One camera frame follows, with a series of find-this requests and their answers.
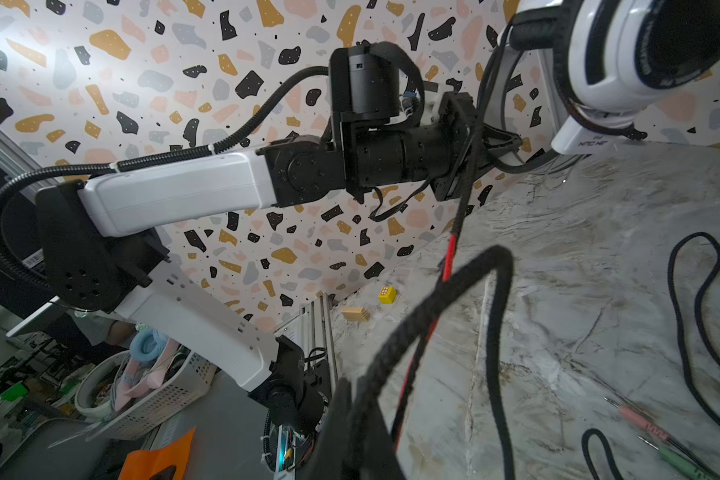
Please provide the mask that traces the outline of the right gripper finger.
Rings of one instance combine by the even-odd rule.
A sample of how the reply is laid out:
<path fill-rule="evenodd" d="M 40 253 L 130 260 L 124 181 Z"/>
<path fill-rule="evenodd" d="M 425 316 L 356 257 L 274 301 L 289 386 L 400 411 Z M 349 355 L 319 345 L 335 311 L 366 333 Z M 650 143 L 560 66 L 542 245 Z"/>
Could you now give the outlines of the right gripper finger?
<path fill-rule="evenodd" d="M 393 442 L 376 401 L 361 422 L 361 434 L 352 433 L 352 384 L 336 385 L 323 428 L 298 479 L 403 479 Z"/>

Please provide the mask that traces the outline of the white black headphones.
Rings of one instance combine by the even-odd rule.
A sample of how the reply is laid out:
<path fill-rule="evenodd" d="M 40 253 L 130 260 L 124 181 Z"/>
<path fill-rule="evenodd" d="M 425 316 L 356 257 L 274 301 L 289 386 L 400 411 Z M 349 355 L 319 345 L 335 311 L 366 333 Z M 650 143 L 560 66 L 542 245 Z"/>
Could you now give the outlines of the white black headphones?
<path fill-rule="evenodd" d="M 591 154 L 720 60 L 720 1 L 522 1 L 508 44 L 552 55 L 567 113 L 552 151 Z"/>

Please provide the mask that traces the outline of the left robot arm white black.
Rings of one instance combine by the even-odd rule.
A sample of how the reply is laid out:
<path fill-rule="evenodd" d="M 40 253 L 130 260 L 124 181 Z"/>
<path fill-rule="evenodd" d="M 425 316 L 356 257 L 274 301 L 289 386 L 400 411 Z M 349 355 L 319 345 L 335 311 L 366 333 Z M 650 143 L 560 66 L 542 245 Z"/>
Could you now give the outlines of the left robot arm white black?
<path fill-rule="evenodd" d="M 95 166 L 39 192 L 46 280 L 61 300 L 143 322 L 226 371 L 278 424 L 313 432 L 324 399 L 305 378 L 294 342 L 262 333 L 170 261 L 157 226 L 246 208 L 286 207 L 344 190 L 362 200 L 383 186 L 422 181 L 439 200 L 460 193 L 493 158 L 481 102 L 446 93 L 438 121 L 420 110 L 394 123 L 408 57 L 383 42 L 339 49 L 325 73 L 331 137 L 293 137 L 241 150 L 235 139 L 175 151 L 156 166 Z"/>

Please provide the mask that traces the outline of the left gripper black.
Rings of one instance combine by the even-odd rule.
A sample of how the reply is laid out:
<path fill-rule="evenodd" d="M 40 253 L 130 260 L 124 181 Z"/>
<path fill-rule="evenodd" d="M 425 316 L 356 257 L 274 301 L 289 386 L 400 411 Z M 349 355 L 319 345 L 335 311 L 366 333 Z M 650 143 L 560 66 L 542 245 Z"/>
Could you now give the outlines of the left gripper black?
<path fill-rule="evenodd" d="M 471 151 L 472 127 L 477 119 L 477 109 L 468 93 L 447 92 L 443 95 L 438 110 L 437 127 L 445 142 L 446 165 L 444 173 L 433 176 L 431 187 L 437 201 L 451 200 L 461 195 L 462 184 L 466 180 L 466 164 Z M 483 149 L 477 161 L 474 179 L 494 169 L 489 156 L 499 158 L 508 153 L 516 153 L 522 144 L 520 136 L 506 130 L 483 124 Z"/>

